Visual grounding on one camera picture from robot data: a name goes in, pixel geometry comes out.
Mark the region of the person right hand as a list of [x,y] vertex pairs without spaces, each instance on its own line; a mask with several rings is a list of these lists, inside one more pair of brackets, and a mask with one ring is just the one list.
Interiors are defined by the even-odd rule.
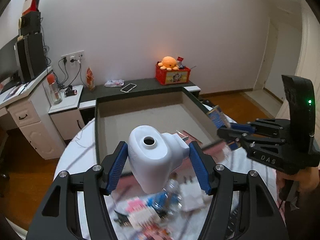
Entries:
[[282,189],[285,186],[285,180],[292,180],[299,182],[298,191],[301,193],[309,193],[319,185],[319,168],[307,167],[299,170],[297,174],[288,175],[283,172],[276,172],[277,186]]

